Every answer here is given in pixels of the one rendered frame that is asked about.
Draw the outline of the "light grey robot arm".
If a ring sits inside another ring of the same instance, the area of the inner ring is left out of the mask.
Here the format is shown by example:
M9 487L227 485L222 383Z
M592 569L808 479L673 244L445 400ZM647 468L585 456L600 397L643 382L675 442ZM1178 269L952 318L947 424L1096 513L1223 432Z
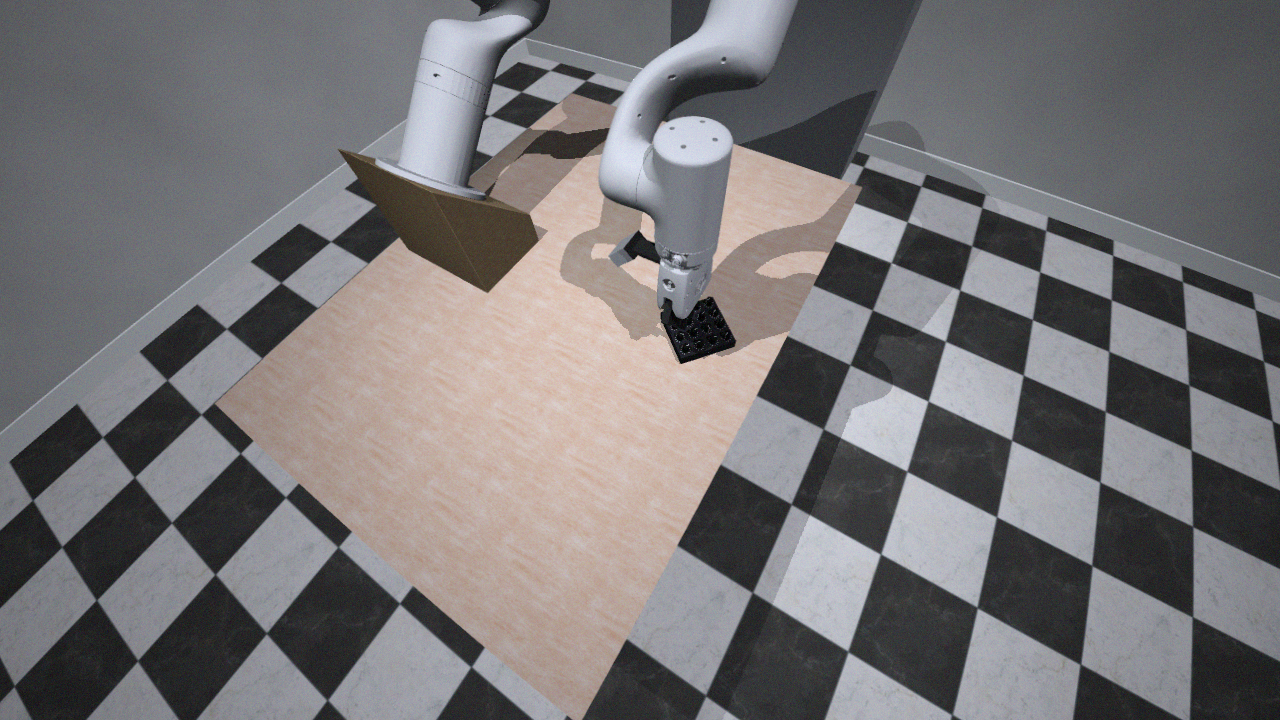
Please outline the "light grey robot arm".
M550 0L471 1L480 6L475 20L428 26L399 161L376 158L375 164L484 200L486 193L468 179L497 68L513 44L541 24ZM707 117L660 123L692 97L762 85L796 6L797 0L710 0L700 29L652 60L625 90L598 181L607 199L652 217L655 243L640 231L628 234L608 255L616 266L637 256L698 266L714 256L733 137Z

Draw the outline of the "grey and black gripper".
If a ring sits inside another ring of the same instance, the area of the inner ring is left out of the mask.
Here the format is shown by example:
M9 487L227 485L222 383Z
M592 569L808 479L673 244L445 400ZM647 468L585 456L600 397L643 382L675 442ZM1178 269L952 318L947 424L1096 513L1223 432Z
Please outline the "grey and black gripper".
M692 319L694 307L710 282L712 264L713 258L698 266L676 266L660 256L657 284L657 304L659 310L664 307L660 323L686 329L687 318Z

